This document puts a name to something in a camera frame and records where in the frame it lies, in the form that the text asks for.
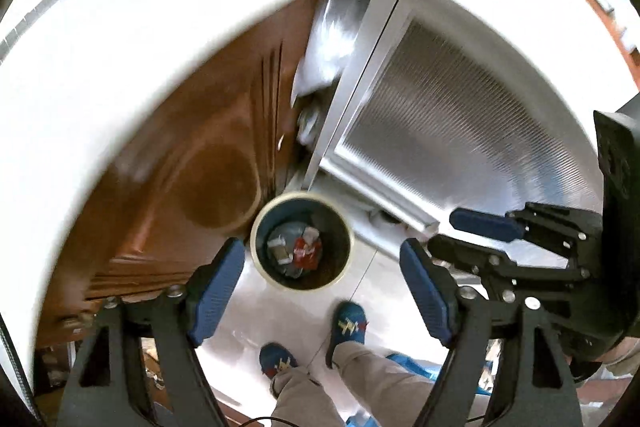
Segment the person right hand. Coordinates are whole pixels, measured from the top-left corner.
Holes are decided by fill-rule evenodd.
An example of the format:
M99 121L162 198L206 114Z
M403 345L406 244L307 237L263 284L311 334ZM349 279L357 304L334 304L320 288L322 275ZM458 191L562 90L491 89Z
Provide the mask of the person right hand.
M617 346L598 358L603 364L616 364L630 359L639 351L640 339L626 337Z

